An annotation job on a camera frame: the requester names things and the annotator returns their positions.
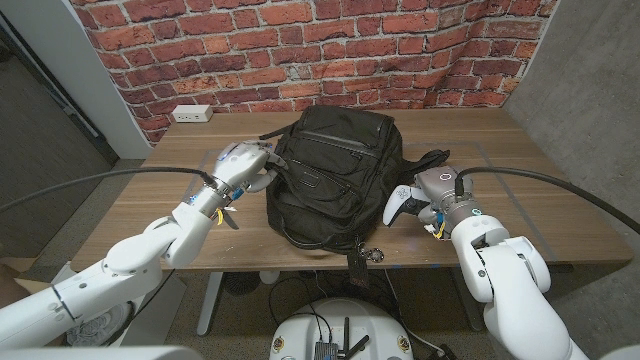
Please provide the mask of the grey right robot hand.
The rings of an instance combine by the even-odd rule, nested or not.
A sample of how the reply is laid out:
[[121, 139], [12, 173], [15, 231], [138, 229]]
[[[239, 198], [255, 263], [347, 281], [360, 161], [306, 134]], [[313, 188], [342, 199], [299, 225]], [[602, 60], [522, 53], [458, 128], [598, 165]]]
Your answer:
[[416, 184], [430, 200], [427, 207], [429, 212], [434, 214], [435, 219], [441, 215], [442, 222], [451, 227], [473, 216], [473, 209], [479, 209], [477, 201], [470, 192], [473, 189], [471, 180], [463, 181], [462, 195], [455, 194], [457, 176], [458, 171], [450, 166], [430, 168], [415, 176]]

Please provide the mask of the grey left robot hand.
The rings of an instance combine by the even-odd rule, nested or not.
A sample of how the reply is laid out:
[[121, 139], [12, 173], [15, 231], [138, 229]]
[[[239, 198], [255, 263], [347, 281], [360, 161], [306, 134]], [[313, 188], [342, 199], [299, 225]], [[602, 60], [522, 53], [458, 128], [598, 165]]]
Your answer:
[[217, 157], [211, 177], [212, 187], [225, 194], [237, 189], [257, 193], [286, 170], [286, 161], [275, 153], [271, 143], [245, 140], [231, 143]]

